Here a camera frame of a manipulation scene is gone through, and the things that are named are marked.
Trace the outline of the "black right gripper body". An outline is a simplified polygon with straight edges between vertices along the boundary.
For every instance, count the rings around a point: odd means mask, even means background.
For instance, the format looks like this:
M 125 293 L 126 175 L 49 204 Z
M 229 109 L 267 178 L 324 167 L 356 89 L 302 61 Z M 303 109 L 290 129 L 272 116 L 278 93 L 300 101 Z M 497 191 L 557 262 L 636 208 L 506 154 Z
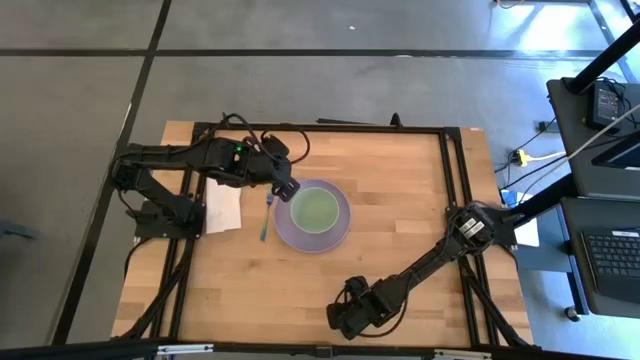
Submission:
M 345 330 L 364 330 L 369 325 L 381 327 L 395 315 L 395 302 L 377 288 L 356 295 L 348 291 L 347 309 L 343 315 Z

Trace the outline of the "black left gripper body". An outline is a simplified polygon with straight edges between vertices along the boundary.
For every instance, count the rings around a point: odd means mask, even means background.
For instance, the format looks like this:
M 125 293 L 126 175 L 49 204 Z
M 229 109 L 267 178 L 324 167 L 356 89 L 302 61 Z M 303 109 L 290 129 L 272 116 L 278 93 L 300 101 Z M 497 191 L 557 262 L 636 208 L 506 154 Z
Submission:
M 256 156 L 249 160 L 248 179 L 252 184 L 284 186 L 291 179 L 291 162 L 286 157 Z

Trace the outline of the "pale green bowl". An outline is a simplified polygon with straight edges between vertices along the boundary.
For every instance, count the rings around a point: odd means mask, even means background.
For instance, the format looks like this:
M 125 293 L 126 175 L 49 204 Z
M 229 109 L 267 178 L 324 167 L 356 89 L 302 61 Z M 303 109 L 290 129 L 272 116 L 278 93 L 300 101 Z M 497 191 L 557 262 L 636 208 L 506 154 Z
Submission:
M 330 230 L 338 221 L 340 208 L 337 198 L 321 187 L 300 190 L 291 201 L 290 217 L 302 231 L 320 234 Z

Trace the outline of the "blue-green toothbrush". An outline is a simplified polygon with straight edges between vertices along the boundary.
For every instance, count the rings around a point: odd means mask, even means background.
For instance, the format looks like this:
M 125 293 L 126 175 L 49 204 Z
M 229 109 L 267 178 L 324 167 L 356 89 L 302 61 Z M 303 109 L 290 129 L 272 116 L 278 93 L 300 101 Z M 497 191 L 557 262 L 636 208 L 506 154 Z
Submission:
M 265 210 L 265 215 L 264 215 L 261 233 L 260 233 L 261 242 L 264 242 L 266 240 L 268 225 L 269 225 L 270 210 L 271 210 L 273 201 L 274 201 L 274 194 L 271 191 L 268 191 L 266 195 L 266 210 Z

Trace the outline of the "purple plate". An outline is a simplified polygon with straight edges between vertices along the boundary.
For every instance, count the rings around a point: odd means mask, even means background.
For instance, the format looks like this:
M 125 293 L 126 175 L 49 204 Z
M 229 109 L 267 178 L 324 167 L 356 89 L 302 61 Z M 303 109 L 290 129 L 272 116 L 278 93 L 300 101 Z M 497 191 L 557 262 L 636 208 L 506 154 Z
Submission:
M 275 201 L 273 219 L 278 235 L 287 245 L 306 253 L 321 253 L 336 247 L 344 239 L 351 223 L 351 209 L 345 194 L 333 183 L 321 179 L 301 180 L 298 192 L 309 187 L 329 190 L 338 200 L 340 215 L 330 230 L 320 234 L 300 230 L 290 217 L 290 205 L 294 197 L 289 202 L 280 199 Z

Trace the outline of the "white paper napkin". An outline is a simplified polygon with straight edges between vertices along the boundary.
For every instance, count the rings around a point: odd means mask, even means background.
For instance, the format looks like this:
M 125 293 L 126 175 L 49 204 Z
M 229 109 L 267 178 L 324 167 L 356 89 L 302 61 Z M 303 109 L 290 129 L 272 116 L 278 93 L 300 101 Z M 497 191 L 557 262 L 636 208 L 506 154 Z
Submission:
M 222 233 L 242 227 L 241 189 L 207 179 L 205 186 L 205 233 Z

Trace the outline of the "white paper sheet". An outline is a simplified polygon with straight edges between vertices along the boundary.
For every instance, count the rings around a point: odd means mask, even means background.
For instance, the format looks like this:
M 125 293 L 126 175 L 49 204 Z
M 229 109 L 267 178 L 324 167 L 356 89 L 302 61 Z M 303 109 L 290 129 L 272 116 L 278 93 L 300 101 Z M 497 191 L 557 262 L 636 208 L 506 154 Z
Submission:
M 515 228 L 514 234 L 518 246 L 538 247 L 540 244 L 536 218 Z

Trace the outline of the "grey side desk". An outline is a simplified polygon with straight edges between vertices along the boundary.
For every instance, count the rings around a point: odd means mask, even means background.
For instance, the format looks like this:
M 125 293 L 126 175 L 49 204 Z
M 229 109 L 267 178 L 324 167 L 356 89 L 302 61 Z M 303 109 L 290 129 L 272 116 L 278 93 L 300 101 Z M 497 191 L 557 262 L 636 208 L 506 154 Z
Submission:
M 546 83 L 565 152 L 570 154 L 597 134 L 586 126 L 590 106 L 588 96 L 574 95 L 564 86 L 563 79 Z M 601 135 L 588 149 L 582 150 L 568 164 L 577 192 L 582 197 L 640 201 L 640 170 L 625 170 L 594 165 L 592 160 L 621 142 L 621 139 Z
M 640 319 L 640 304 L 606 297 L 596 291 L 581 239 L 581 233 L 591 228 L 640 228 L 640 203 L 563 198 L 560 209 L 570 266 L 567 277 L 578 313 Z

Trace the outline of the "black stand pole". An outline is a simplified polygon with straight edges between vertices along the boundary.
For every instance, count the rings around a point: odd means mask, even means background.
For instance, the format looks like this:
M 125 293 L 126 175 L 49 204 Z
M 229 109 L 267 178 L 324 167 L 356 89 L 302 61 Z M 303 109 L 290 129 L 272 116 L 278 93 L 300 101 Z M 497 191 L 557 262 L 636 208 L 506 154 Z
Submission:
M 511 214 L 516 216 L 514 226 L 524 225 L 539 214 L 555 207 L 562 198 L 575 198 L 578 195 L 574 176 L 569 173 L 513 208 Z
M 640 18 L 628 28 L 618 39 L 609 45 L 586 68 L 572 79 L 564 80 L 563 84 L 572 94 L 579 94 L 586 90 L 600 77 L 605 70 L 624 57 L 640 42 Z

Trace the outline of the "black laptop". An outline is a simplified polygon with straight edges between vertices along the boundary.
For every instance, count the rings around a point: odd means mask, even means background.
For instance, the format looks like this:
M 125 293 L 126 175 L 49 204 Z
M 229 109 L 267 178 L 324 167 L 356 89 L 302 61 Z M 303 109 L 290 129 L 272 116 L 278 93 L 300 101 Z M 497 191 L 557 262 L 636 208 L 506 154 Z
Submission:
M 581 239 L 596 291 L 640 304 L 640 228 L 591 228 Z

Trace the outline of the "black overhead beam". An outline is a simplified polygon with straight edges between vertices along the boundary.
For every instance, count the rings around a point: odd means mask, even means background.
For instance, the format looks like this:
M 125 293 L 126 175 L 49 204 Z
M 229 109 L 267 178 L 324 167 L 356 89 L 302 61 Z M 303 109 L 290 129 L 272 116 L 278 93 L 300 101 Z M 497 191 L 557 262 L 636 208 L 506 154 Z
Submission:
M 493 360 L 621 360 L 583 354 L 572 354 L 543 350 L 536 346 L 506 347 L 478 345 L 470 348 L 431 348 L 397 346 L 352 346 L 352 345 L 295 345 L 255 344 L 232 342 L 175 342 L 169 338 L 109 340 L 104 342 L 49 345 L 40 347 L 0 350 L 0 360 L 134 360 L 157 356 L 159 345 L 209 344 L 215 349 L 211 353 L 257 353 L 306 355 L 315 359 L 333 359 L 338 356 L 399 356 L 433 360 L 435 349 L 462 349 L 488 352 Z

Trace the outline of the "black tablet screen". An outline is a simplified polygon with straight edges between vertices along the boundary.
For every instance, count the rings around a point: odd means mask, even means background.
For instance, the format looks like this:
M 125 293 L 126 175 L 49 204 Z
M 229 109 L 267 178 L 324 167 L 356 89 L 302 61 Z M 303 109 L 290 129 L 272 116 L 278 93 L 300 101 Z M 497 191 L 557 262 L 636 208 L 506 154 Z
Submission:
M 592 164 L 640 171 L 640 130 L 594 157 Z

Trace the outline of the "black power adapter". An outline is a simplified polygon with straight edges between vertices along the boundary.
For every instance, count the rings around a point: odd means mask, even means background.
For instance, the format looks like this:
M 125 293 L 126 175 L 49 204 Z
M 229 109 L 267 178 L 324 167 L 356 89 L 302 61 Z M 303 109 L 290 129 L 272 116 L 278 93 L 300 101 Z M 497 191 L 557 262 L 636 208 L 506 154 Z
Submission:
M 606 81 L 595 82 L 588 90 L 586 125 L 602 130 L 614 122 L 623 110 L 622 96 L 616 87 Z

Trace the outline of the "black aluminium table frame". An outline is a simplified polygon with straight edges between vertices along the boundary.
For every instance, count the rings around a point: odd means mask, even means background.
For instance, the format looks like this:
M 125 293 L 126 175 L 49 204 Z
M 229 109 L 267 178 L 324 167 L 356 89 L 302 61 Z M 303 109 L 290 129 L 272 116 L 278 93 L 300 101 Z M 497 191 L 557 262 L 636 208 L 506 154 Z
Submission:
M 456 264 L 448 264 L 410 293 L 408 311 L 392 334 L 344 339 L 331 330 L 326 306 L 347 278 L 369 283 L 399 273 L 442 237 L 447 193 L 453 182 L 457 204 L 466 199 L 499 204 L 485 132 L 461 128 L 467 188 L 456 158 L 453 134 L 445 139 L 451 161 L 446 178 L 441 155 L 444 131 L 405 126 L 309 124 L 308 157 L 294 177 L 322 179 L 348 198 L 351 222 L 336 247 L 311 254 L 295 250 L 274 226 L 275 202 L 267 212 L 267 187 L 241 192 L 241 228 L 195 240 L 182 312 L 170 295 L 161 336 L 180 316 L 177 338 L 237 344 L 388 347 L 470 347 L 464 298 Z M 168 259 L 169 240 L 154 239 L 132 255 L 110 335 L 122 335 L 151 304 Z M 499 247 L 483 254 L 493 300 L 525 340 L 532 335 L 514 260 Z

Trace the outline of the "silver beam bracket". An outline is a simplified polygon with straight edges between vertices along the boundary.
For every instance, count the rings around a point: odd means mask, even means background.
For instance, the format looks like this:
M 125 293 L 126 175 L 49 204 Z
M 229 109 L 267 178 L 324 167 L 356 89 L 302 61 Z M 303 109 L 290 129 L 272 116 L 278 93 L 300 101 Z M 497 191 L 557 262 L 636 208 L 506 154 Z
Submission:
M 177 356 L 183 354 L 211 353 L 215 349 L 212 343 L 159 345 L 157 356 Z
M 493 360 L 488 352 L 462 349 L 435 349 L 433 360 Z

